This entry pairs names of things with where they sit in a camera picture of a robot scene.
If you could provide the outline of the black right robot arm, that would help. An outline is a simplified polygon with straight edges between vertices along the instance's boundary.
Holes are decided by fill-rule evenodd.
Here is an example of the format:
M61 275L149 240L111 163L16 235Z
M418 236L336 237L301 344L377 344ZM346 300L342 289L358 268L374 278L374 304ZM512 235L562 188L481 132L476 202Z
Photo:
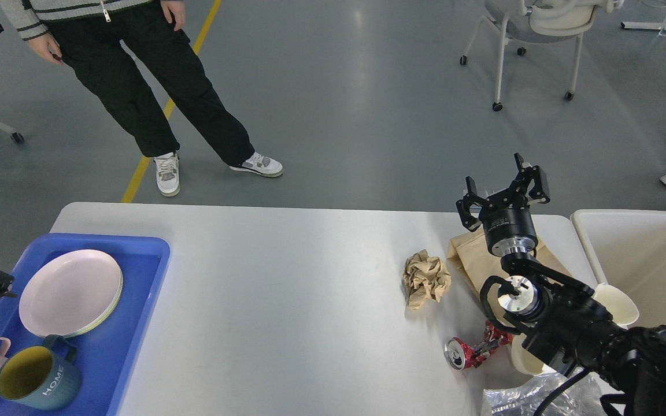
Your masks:
M600 398L607 415L618 404L625 415L666 415L666 325L619 326L594 299L595 290L541 264L530 206L548 203L540 166L515 154L517 174L500 192L481 197L472 177L457 201L460 221L471 232L483 229L486 247L499 258L507 277L489 276L479 303L494 332L525 335L521 345L542 363L567 377L540 403L536 415L591 372L616 394Z

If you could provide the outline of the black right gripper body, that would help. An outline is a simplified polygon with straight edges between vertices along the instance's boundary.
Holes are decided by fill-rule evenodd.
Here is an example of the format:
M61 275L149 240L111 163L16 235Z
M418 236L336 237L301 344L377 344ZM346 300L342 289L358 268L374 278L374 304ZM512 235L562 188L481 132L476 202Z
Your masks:
M488 251L494 256L533 252L538 245L525 196L487 198L479 213L479 221L483 225Z

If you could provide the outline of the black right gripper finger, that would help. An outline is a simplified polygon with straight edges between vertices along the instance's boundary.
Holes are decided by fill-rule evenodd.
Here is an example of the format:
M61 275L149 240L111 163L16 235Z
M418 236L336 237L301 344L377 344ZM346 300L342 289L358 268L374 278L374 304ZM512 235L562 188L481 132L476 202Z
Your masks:
M507 189L508 205L531 206L549 203L547 178L542 168L526 162L520 153L515 153L515 163L518 174Z
M461 224L470 232L475 232L482 224L479 216L474 216L471 208L478 206L478 213L481 208L488 203L486 198L482 198L476 192L476 184L472 177L466 177L466 190L460 200L457 201L457 212L460 216Z

